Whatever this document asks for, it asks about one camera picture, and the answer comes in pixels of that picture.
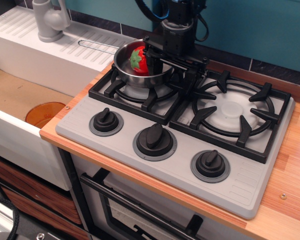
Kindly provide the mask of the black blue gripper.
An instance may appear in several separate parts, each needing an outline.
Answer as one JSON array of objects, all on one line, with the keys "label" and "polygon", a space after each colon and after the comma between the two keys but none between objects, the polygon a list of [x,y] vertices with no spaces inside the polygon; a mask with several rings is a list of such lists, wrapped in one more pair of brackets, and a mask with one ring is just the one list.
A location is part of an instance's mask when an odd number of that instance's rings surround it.
[{"label": "black blue gripper", "polygon": [[204,71],[210,63],[208,57],[195,46],[197,23],[180,25],[162,22],[160,26],[162,32],[143,38],[148,73],[150,76],[161,74],[163,63],[183,69],[178,72],[181,87],[178,96],[188,98],[201,78],[201,73],[195,68]]}]

